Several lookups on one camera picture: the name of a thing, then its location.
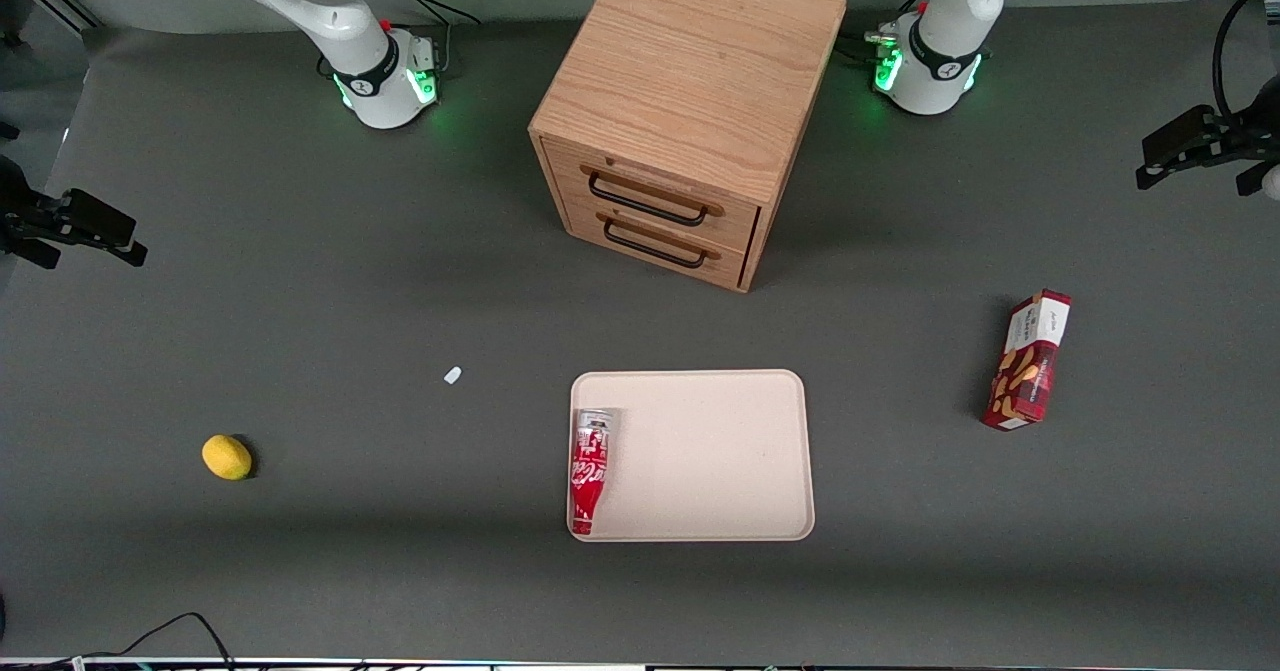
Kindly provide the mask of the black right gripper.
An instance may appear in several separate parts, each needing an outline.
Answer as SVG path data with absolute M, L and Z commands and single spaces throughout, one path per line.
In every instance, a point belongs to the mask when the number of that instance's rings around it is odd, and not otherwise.
M 60 233 L 68 245 L 83 245 L 105 251 L 132 268 L 142 268 L 148 255 L 134 239 L 137 222 L 92 193 L 69 190 L 49 196 L 31 187 L 20 166 L 1 156 L 1 251 L 37 268 L 58 268 L 61 251 L 38 239 L 15 239 L 17 224 L 24 216 L 47 216 L 60 210 Z

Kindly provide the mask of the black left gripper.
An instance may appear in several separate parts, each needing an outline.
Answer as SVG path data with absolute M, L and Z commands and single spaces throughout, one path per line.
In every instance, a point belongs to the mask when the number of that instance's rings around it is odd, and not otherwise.
M 1279 74 L 1265 82 L 1243 110 L 1231 110 L 1222 79 L 1213 79 L 1213 108 L 1197 105 L 1169 120 L 1140 142 L 1142 165 L 1135 170 L 1139 191 L 1174 173 L 1208 166 L 1222 151 L 1226 161 L 1266 161 L 1236 175 L 1236 193 L 1280 198 L 1277 161 Z

